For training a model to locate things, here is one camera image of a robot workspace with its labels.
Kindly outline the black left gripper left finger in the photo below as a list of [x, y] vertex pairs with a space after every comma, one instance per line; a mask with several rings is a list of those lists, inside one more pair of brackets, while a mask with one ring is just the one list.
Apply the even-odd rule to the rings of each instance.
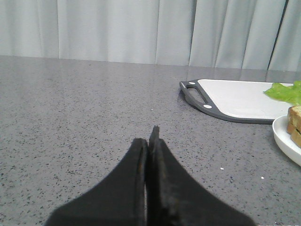
[[143, 226], [147, 142], [133, 140], [114, 170], [91, 190], [56, 209], [47, 226]]

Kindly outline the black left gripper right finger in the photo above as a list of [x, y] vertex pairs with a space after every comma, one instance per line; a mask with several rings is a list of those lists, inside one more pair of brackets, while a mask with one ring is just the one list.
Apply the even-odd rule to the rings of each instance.
[[254, 226], [247, 215], [202, 187], [172, 155], [155, 126], [147, 158], [149, 226]]

